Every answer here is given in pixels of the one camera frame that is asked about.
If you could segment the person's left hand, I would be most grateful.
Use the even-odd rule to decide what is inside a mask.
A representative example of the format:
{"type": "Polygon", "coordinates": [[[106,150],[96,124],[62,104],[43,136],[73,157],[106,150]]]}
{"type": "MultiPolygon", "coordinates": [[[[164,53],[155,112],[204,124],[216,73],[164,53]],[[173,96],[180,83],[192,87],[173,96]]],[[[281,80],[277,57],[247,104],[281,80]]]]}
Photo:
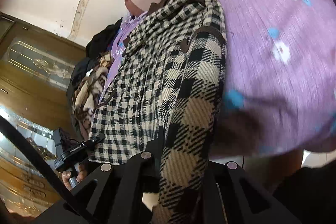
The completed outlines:
{"type": "Polygon", "coordinates": [[[85,165],[79,164],[78,169],[76,169],[76,172],[64,171],[62,173],[63,184],[68,190],[71,190],[73,186],[71,185],[70,179],[75,178],[76,182],[80,183],[82,182],[82,180],[84,180],[84,178],[86,178],[87,174],[88,172],[85,168],[85,165]]]}

